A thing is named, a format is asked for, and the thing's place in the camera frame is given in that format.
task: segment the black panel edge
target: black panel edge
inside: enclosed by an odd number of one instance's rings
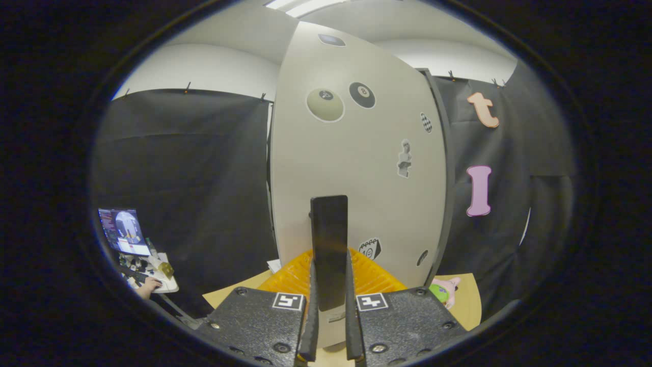
[[[298,354],[307,362],[314,362],[317,358],[317,337],[319,334],[319,315],[318,315],[318,289],[317,289],[317,272],[315,262],[310,261],[310,303],[308,305],[308,315],[303,329],[303,334],[299,340]]]
[[[346,359],[357,362],[364,359],[363,335],[355,308],[355,282],[351,251],[346,252]]]
[[[454,150],[452,148],[452,137],[451,137],[451,124],[448,119],[448,114],[446,109],[443,107],[444,102],[441,98],[441,93],[437,88],[436,84],[433,81],[433,76],[430,74],[429,69],[416,69],[423,76],[425,76],[428,85],[430,86],[430,91],[437,107],[437,112],[439,113],[439,122],[441,124],[441,134],[444,139],[444,153],[446,155],[446,199],[444,203],[444,218],[441,225],[441,233],[439,234],[439,246],[437,247],[437,253],[435,254],[435,259],[426,278],[424,285],[430,285],[432,280],[437,274],[439,265],[441,264],[441,259],[444,256],[444,251],[446,250],[446,244],[448,242],[449,233],[451,231],[451,222],[452,222],[452,212],[453,206],[455,204],[454,196],[454,187],[455,187],[455,156]]]

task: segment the white wall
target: white wall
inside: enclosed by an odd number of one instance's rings
[[[428,68],[435,76],[454,76],[500,85],[507,82],[516,58],[509,58],[477,46],[445,40],[403,39],[374,43],[415,68]]]
[[[273,101],[280,66],[262,57],[209,44],[175,44],[155,51],[131,73],[113,98],[150,89],[225,91]],[[267,131],[271,121],[271,106]]]

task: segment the stuffed toy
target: stuffed toy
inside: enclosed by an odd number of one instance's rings
[[[429,288],[435,294],[435,297],[444,304],[446,309],[450,310],[455,305],[455,290],[457,290],[457,285],[461,281],[459,277],[451,280],[433,279]]]

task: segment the sticker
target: sticker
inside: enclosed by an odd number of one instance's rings
[[[408,178],[408,169],[412,167],[412,154],[409,153],[409,140],[403,139],[401,146],[403,147],[403,151],[398,154],[398,163],[396,166],[398,167],[398,175],[403,178]]]
[[[364,256],[374,260],[380,254],[380,239],[378,237],[369,238],[367,241],[360,244],[358,249]]]
[[[335,36],[329,36],[329,35],[317,35],[319,37],[319,40],[323,44],[329,44],[331,46],[337,46],[337,47],[344,47],[346,46],[346,43],[342,41],[341,38],[335,37]]]
[[[344,104],[332,90],[319,88],[308,93],[306,107],[321,122],[337,122],[344,116]]]
[[[351,83],[349,86],[351,98],[363,108],[373,108],[376,105],[376,96],[368,86],[362,83]]]
[[[421,256],[419,256],[419,260],[417,260],[417,266],[421,265],[421,262],[428,256],[428,250],[424,251]]]
[[[490,99],[485,99],[482,93],[475,92],[466,100],[469,101],[469,103],[473,103],[475,113],[478,115],[480,122],[484,126],[498,127],[498,118],[491,116],[491,112],[489,111],[489,107],[494,105]]]
[[[469,217],[487,215],[491,212],[489,206],[489,166],[472,166],[467,168],[466,173],[471,176],[471,206],[466,210]]]
[[[356,296],[356,300],[358,301],[358,311],[381,310],[389,307],[382,293],[359,295]]]
[[[303,305],[303,295],[294,295],[292,293],[277,293],[274,298],[273,308],[282,308],[283,310],[301,311]]]
[[[430,119],[423,112],[421,112],[421,123],[423,123],[423,128],[426,129],[426,133],[432,133],[432,122],[430,122]]]

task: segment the cartoon sticker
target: cartoon sticker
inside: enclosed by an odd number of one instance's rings
[[[421,112],[421,123],[423,123],[423,128],[426,129],[428,134],[432,133],[432,122],[430,122],[430,119],[423,112]]]
[[[306,107],[311,115],[322,122],[337,122],[344,116],[344,104],[341,98],[327,88],[311,91],[306,97]]]
[[[369,259],[374,260],[380,254],[380,240],[378,237],[369,238],[367,241],[360,244],[358,248],[364,256],[367,256]]]
[[[351,83],[349,86],[351,98],[363,108],[373,108],[376,105],[376,96],[368,86],[362,83]]]
[[[412,154],[409,153],[411,149],[409,140],[403,139],[401,146],[403,147],[403,151],[398,154],[398,163],[396,166],[398,167],[398,175],[403,178],[408,178],[408,169],[412,167]]]

